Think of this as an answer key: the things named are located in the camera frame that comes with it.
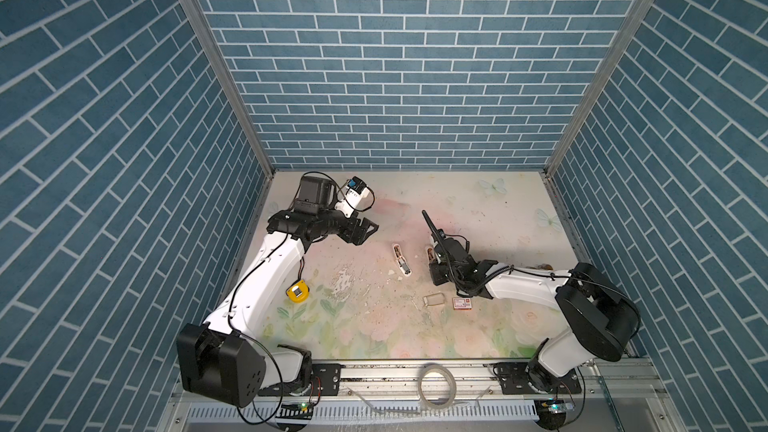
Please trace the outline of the cardboard staple tray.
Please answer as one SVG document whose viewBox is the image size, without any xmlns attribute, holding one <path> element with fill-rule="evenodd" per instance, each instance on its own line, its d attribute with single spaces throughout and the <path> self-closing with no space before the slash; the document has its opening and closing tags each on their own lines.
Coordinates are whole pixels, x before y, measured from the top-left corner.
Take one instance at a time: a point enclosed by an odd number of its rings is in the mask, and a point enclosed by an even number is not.
<svg viewBox="0 0 768 432">
<path fill-rule="evenodd" d="M 423 297 L 425 307 L 439 307 L 446 303 L 446 298 L 443 293 L 433 293 Z"/>
</svg>

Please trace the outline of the red staple box sleeve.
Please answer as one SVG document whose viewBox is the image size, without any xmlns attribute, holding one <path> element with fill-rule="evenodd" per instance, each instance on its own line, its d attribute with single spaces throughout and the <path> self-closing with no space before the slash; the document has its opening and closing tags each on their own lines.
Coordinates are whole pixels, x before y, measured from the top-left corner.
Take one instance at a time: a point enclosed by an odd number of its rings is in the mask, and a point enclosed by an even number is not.
<svg viewBox="0 0 768 432">
<path fill-rule="evenodd" d="M 473 308 L 472 300 L 468 297 L 454 297 L 452 308 L 456 311 L 469 311 Z"/>
</svg>

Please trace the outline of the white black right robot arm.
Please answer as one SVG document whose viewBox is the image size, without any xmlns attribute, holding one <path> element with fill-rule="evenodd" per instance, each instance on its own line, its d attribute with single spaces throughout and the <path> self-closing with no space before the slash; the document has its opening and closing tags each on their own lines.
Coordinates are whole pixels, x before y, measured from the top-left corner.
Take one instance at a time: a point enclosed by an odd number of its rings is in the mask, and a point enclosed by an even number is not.
<svg viewBox="0 0 768 432">
<path fill-rule="evenodd" d="M 529 384 L 551 392 L 571 371 L 593 359 L 617 362 L 641 327 L 635 302 L 600 270 L 579 262 L 570 270 L 521 268 L 495 260 L 478 261 L 469 244 L 437 228 L 427 212 L 434 257 L 434 285 L 451 283 L 462 299 L 513 299 L 557 309 L 568 328 L 545 339 L 526 365 Z"/>
</svg>

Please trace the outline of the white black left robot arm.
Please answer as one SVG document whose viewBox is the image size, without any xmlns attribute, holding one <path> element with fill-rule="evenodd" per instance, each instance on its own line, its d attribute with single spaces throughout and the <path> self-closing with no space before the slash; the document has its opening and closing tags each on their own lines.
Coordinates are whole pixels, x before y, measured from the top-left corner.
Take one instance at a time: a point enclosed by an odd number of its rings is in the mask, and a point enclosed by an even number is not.
<svg viewBox="0 0 768 432">
<path fill-rule="evenodd" d="M 287 345 L 272 352 L 257 332 L 280 292 L 298 303 L 308 299 L 301 275 L 313 244 L 336 236 L 360 246 L 377 231 L 362 215 L 374 202 L 373 190 L 358 177 L 338 184 L 325 173 L 303 174 L 290 206 L 268 219 L 260 249 L 233 289 L 201 323 L 179 332 L 183 389 L 238 408 L 259 395 L 305 391 L 311 353 Z"/>
</svg>

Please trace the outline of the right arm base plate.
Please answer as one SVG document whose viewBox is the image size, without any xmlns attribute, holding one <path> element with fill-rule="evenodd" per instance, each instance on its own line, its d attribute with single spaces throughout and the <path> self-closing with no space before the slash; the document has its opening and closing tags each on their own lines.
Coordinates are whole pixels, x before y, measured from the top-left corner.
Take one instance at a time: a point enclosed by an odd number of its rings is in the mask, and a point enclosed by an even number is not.
<svg viewBox="0 0 768 432">
<path fill-rule="evenodd" d="M 508 361 L 493 363 L 489 370 L 504 395 L 576 395 L 583 392 L 582 381 L 574 369 L 563 377 L 556 377 L 539 366 Z"/>
</svg>

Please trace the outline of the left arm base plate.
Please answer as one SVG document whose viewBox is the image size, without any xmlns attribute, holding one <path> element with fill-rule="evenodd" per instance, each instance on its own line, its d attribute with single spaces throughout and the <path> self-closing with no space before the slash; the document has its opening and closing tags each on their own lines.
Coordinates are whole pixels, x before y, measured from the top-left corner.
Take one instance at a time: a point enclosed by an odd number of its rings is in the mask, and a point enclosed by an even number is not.
<svg viewBox="0 0 768 432">
<path fill-rule="evenodd" d="M 310 369 L 303 367 L 293 381 L 282 384 L 275 382 L 271 385 L 264 381 L 258 395 L 262 397 L 279 397 L 281 394 L 305 395 L 312 390 L 313 395 L 319 394 L 321 398 L 337 396 L 341 371 L 340 363 L 313 363 Z"/>
</svg>

